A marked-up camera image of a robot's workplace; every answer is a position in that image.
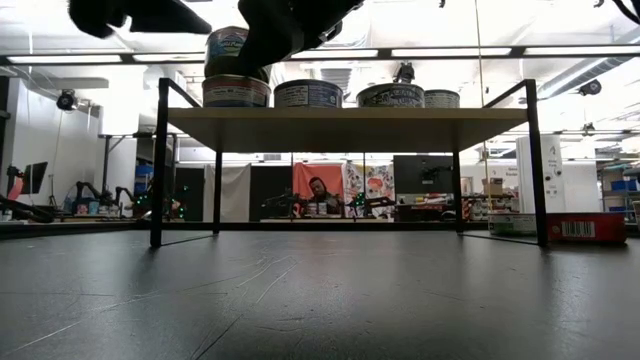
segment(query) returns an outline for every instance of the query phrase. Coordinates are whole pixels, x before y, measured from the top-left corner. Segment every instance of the tin can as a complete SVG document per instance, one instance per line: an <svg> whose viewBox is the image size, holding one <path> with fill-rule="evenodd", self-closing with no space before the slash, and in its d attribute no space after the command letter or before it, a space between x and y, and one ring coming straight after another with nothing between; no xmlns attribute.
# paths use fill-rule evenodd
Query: tin can
<svg viewBox="0 0 640 360"><path fill-rule="evenodd" d="M271 88L247 76L216 75L202 82L204 107L267 107Z"/></svg>
<svg viewBox="0 0 640 360"><path fill-rule="evenodd" d="M275 107L341 108L342 89L322 80L293 80L273 91Z"/></svg>
<svg viewBox="0 0 640 360"><path fill-rule="evenodd" d="M427 90L424 92L424 107L458 109L460 108L460 95L449 90Z"/></svg>
<svg viewBox="0 0 640 360"><path fill-rule="evenodd" d="M250 76L268 83L271 66L247 70L238 63L238 54L248 34L249 30L237 26L225 27L211 33L207 39L204 76L209 78L234 74Z"/></svg>
<svg viewBox="0 0 640 360"><path fill-rule="evenodd" d="M374 85L356 97L359 107L424 107L424 90L414 84Z"/></svg>

